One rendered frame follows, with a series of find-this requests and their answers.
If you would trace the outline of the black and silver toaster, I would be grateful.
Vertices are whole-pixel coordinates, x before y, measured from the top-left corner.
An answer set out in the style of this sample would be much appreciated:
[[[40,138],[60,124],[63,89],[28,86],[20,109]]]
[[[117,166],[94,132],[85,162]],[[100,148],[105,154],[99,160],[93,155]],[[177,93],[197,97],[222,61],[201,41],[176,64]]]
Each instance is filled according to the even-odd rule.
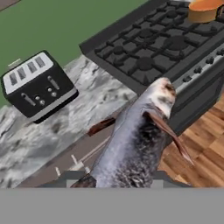
[[[33,123],[41,123],[74,100],[79,91],[66,72],[42,50],[1,76],[4,98]]]

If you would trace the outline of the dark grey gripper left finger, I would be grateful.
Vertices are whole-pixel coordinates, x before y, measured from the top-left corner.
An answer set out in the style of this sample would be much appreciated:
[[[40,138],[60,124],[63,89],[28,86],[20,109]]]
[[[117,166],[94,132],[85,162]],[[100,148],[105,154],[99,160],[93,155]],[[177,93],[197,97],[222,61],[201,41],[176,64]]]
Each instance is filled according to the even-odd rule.
[[[57,179],[40,185],[51,188],[92,187],[93,177],[84,171],[65,171]]]

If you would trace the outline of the dark grey gas stove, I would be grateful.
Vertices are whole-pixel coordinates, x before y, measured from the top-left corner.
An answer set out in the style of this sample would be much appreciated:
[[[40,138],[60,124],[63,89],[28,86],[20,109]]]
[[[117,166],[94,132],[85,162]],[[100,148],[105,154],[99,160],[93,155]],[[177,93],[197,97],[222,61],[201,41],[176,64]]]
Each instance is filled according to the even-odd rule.
[[[149,0],[80,44],[83,55],[140,95],[167,77],[177,100],[169,125],[182,134],[224,89],[224,11],[210,23],[192,23],[188,2]],[[206,60],[214,57],[212,65]],[[194,73],[202,67],[201,73]],[[187,76],[192,79],[183,82]]]

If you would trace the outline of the silver grey whole fish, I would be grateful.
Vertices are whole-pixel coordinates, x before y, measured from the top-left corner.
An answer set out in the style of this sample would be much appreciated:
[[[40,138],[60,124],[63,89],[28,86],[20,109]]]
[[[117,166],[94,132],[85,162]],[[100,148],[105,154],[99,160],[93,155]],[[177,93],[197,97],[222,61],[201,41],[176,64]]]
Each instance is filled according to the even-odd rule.
[[[149,188],[165,149],[167,137],[172,137],[186,161],[192,159],[185,146],[168,125],[176,91],[170,80],[161,77],[117,118],[109,118],[93,126],[90,136],[114,125],[111,136],[92,170],[72,187],[80,188]]]

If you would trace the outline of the orange saucepan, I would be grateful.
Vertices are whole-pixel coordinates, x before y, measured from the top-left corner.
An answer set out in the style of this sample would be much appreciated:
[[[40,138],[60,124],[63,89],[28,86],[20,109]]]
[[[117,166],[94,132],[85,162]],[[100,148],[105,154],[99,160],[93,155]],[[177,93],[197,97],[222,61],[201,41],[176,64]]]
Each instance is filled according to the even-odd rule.
[[[208,23],[223,11],[224,0],[192,0],[188,5],[188,19],[192,23]]]

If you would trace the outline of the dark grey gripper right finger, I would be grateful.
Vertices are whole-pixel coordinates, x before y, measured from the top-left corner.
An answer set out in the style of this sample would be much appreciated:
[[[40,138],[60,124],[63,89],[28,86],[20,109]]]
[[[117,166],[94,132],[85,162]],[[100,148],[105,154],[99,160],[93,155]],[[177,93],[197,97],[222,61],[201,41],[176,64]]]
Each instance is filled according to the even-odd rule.
[[[189,187],[188,184],[173,180],[165,171],[156,171],[151,188]]]

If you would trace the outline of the grey brown drawer front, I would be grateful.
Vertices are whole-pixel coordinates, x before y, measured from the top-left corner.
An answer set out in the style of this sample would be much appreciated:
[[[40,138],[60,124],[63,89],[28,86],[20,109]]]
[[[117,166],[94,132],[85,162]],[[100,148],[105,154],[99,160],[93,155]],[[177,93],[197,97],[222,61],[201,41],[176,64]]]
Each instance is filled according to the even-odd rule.
[[[96,158],[111,128],[106,128],[96,136],[88,136],[89,129],[102,120],[116,118],[135,99],[134,96],[128,101],[100,102],[91,108],[83,108],[80,113],[75,114],[75,118],[70,117],[66,122],[52,124],[48,129],[49,137],[45,141],[38,141],[36,148],[28,153],[28,158],[35,168],[18,187],[36,187],[57,179],[54,166],[60,159],[72,154],[77,159],[87,154]]]

